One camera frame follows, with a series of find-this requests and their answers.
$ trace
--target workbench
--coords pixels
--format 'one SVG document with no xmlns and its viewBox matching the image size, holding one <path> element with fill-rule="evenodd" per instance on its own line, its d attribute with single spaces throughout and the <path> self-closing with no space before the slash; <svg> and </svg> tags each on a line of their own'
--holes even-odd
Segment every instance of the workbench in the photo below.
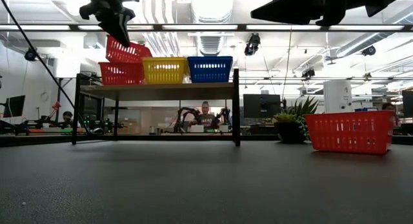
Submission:
<svg viewBox="0 0 413 224">
<path fill-rule="evenodd" d="M 79 98 L 80 94 L 107 98 L 115 101 L 115 120 L 119 122 L 119 102 L 120 101 L 186 101 L 186 100 L 211 100 L 228 99 L 232 100 L 232 134 L 220 136 L 214 134 L 208 136 L 208 140 L 229 140 L 239 147 L 241 144 L 241 134 L 239 126 L 239 70 L 234 69 L 231 83 L 187 83 L 176 85 L 81 85 L 81 81 L 92 79 L 86 75 L 76 76 L 76 94 L 74 107 L 74 131 L 72 132 L 72 144 L 77 141 L 77 124 L 79 122 Z M 154 140 L 181 140 L 200 141 L 195 136 L 152 136 Z M 140 140 L 142 136 L 122 137 L 118 134 L 117 125 L 114 126 L 113 136 L 96 136 L 96 139 L 105 140 Z"/>
</svg>

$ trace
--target shelf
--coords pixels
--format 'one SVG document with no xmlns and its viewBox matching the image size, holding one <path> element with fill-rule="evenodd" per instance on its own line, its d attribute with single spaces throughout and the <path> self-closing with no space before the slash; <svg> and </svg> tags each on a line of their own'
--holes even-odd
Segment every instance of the shelf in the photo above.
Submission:
<svg viewBox="0 0 413 224">
<path fill-rule="evenodd" d="M 81 86 L 86 94 L 119 101 L 177 101 L 232 99 L 233 83 L 190 83 L 178 85 Z"/>
</svg>

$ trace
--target air duct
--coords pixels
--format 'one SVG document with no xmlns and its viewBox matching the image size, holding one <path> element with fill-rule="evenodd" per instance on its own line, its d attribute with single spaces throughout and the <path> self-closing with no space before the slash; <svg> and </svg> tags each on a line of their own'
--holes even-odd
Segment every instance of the air duct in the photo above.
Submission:
<svg viewBox="0 0 413 224">
<path fill-rule="evenodd" d="M 191 0 L 192 17 L 194 23 L 225 24 L 229 23 L 232 15 L 234 0 Z M 202 33 L 196 37 L 196 44 L 204 56 L 216 56 L 220 53 L 225 37 L 219 36 L 221 32 Z"/>
<path fill-rule="evenodd" d="M 384 24 L 411 25 L 413 24 L 413 5 L 385 21 Z M 367 47 L 392 36 L 395 33 L 372 33 L 363 34 L 362 36 L 351 41 L 349 44 L 342 46 L 337 50 L 337 57 L 347 57 L 356 52 L 360 52 Z"/>
</svg>

